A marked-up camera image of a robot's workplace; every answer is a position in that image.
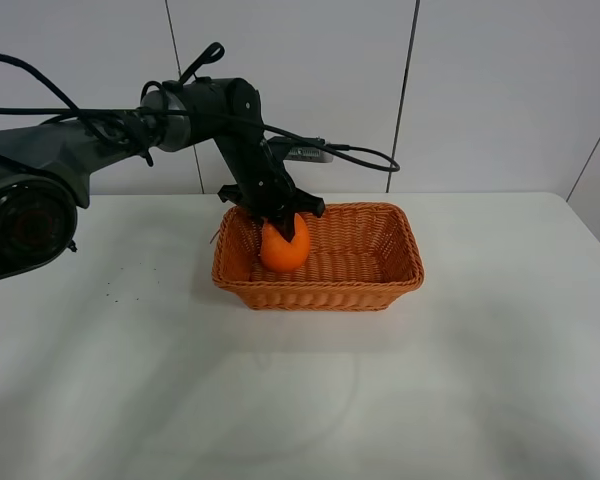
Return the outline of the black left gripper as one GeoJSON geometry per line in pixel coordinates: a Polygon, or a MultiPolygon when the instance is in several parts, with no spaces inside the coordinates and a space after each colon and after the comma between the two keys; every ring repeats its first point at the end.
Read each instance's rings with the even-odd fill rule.
{"type": "Polygon", "coordinates": [[[293,240],[296,213],[323,215],[324,200],[297,188],[286,170],[284,160],[297,141],[223,135],[216,145],[235,181],[221,188],[220,198],[248,210],[257,225],[267,219],[284,240],[293,240]]]}

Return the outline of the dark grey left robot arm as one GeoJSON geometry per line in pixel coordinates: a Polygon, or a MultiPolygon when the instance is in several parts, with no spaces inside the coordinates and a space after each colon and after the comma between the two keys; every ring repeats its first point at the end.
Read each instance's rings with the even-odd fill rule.
{"type": "Polygon", "coordinates": [[[153,149],[177,152],[211,140],[233,183],[219,196],[270,222],[285,238],[299,213],[321,216],[319,197],[298,189],[285,169],[291,144],[266,139],[258,91],[241,78],[153,83],[138,109],[84,120],[0,130],[0,280],[29,272],[73,249],[91,175],[153,149]]]}

